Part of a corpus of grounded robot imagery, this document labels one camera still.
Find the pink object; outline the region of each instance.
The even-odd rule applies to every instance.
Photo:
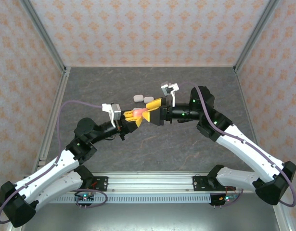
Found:
[[[133,117],[142,117],[142,113],[148,111],[147,108],[136,109],[133,112]]]

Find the gray marble surface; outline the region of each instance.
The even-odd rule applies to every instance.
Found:
[[[169,81],[191,81],[207,86],[215,96],[215,108],[231,119],[253,140],[241,93],[232,68],[229,67],[81,67],[71,68],[63,102],[81,100],[102,105],[118,103],[122,110],[144,107],[134,103],[133,96],[143,94],[163,97],[160,84]],[[189,100],[192,86],[184,85],[176,93],[176,102]],[[61,137],[67,145],[74,137],[77,122],[90,117],[97,124],[109,120],[101,109],[72,104],[61,114]],[[233,153],[199,133],[196,121],[178,124],[165,122],[156,126],[146,121],[125,141],[101,141],[98,152],[84,165],[96,171],[210,171],[216,164],[238,170],[250,168]],[[56,131],[48,161],[58,153]]]

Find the red wire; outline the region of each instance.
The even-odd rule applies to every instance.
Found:
[[[226,192],[227,192],[228,187],[231,188],[231,189],[234,191],[234,193],[237,195],[237,193],[236,193],[234,187],[232,187],[232,186],[226,186]]]
[[[98,182],[96,181],[96,182],[94,182],[94,183],[91,185],[93,189],[95,189],[95,185],[96,185],[97,183],[98,183]]]

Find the patterned wallpaper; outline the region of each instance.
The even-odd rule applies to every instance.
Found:
[[[20,1],[0,0],[0,186],[31,173],[60,75]]]
[[[32,0],[65,65],[233,66],[268,0]]]
[[[279,3],[239,79],[260,145],[296,164],[296,0]]]

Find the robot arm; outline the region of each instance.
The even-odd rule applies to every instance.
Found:
[[[165,95],[169,95],[170,91],[174,90],[170,86],[173,84],[162,85],[161,88]],[[232,121],[214,109],[214,96],[207,87],[198,86],[198,88],[203,101],[198,95],[198,90],[193,88],[188,104],[175,103],[173,106],[173,104],[166,104],[165,98],[157,99],[147,104],[146,107],[149,110],[142,116],[148,122],[158,126],[163,125],[164,121],[172,122],[173,119],[177,119],[178,123],[199,121],[197,129],[201,134],[232,151],[254,170],[254,172],[244,172],[217,165],[207,176],[209,185],[213,188],[218,185],[230,185],[248,189],[255,192],[266,203],[278,204],[289,186],[283,174],[292,181],[296,166],[291,161],[284,163],[258,147]],[[202,104],[205,105],[211,123],[205,115]]]
[[[93,144],[116,134],[124,140],[142,122],[142,118],[132,117],[133,111],[121,112],[117,104],[104,104],[103,109],[109,113],[110,121],[97,125],[90,118],[81,119],[74,130],[75,138],[61,155],[31,176],[1,186],[0,207],[14,227],[26,224],[37,210],[57,196],[90,187],[93,175],[82,164],[97,152]]]
[[[203,102],[197,90],[193,88],[188,104],[175,103],[174,92],[179,90],[179,87],[177,84],[165,83],[162,85],[162,90],[166,96],[172,95],[172,105],[166,102],[166,98],[154,100],[146,104],[148,110],[142,113],[142,117],[133,117],[133,111],[121,111],[118,104],[103,104],[103,111],[109,113],[110,121],[97,125],[90,118],[81,119],[74,130],[75,138],[62,151],[60,158],[55,158],[39,171],[16,184],[8,181],[2,185],[0,206],[3,207],[4,213],[14,227],[19,227],[27,223],[37,210],[55,197],[68,191],[91,186],[93,175],[82,164],[97,151],[93,144],[116,134],[124,140],[126,134],[132,133],[141,125],[143,118],[158,126],[163,125],[164,121],[172,122],[173,119],[178,123],[199,121],[196,128],[201,134],[235,153],[254,170],[254,172],[245,172],[216,165],[207,175],[208,184],[213,189],[219,185],[230,185],[251,190],[256,192],[263,201],[276,205],[288,188],[288,182],[278,169],[292,181],[296,166],[290,161],[283,163],[260,149],[243,135],[232,121],[214,109],[214,96],[207,87],[199,86],[199,89]],[[205,104],[207,113],[217,129],[208,123],[202,103]],[[219,131],[237,136],[242,141],[223,136]],[[246,142],[261,150],[275,164],[271,165],[267,159],[246,145]],[[31,180],[38,177],[39,179],[30,184]]]

